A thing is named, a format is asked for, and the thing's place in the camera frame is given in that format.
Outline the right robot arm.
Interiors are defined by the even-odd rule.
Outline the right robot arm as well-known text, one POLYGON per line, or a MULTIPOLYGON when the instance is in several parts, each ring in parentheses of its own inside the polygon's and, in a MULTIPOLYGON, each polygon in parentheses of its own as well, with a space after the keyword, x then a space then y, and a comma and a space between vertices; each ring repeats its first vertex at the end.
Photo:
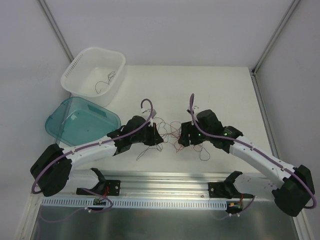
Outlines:
POLYGON ((303 209, 317 206, 312 174, 306 166, 296 167, 264 153, 240 130, 223 126, 210 109, 197 112, 193 107, 187 112, 192 120, 181 124, 180 145, 188 147, 209 142, 215 148, 245 161, 264 176, 253 177, 235 170, 224 181, 209 183, 211 197, 260 197, 273 201, 291 217, 296 217, 303 209))

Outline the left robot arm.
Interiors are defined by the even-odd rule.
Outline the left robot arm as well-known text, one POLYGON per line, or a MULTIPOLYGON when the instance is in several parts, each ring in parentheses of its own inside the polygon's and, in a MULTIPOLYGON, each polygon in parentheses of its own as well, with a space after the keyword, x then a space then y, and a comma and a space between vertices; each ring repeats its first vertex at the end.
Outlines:
POLYGON ((81 170, 79 166, 122 154, 133 144, 152 147, 163 141, 151 118, 136 115, 99 140, 67 148, 51 144, 30 168, 34 178, 31 192, 45 197, 62 192, 106 196, 112 188, 101 171, 96 167, 81 170))

